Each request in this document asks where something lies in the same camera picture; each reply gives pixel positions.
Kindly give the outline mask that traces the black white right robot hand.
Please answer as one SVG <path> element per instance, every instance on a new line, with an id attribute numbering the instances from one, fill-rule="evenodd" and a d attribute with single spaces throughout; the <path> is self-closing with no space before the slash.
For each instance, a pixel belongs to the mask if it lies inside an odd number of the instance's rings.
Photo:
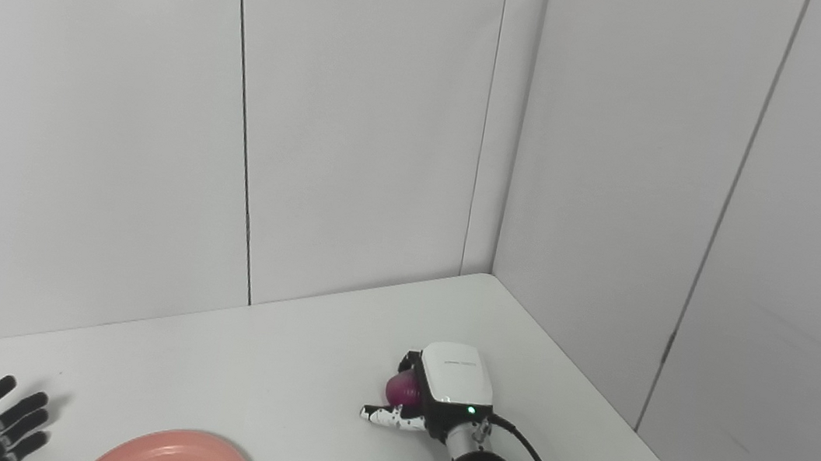
<path id="1" fill-rule="evenodd" d="M 478 349 L 455 342 L 410 350 L 385 385 L 386 404 L 361 407 L 359 417 L 380 427 L 424 432 L 442 443 L 484 447 L 494 411 L 494 388 Z"/>

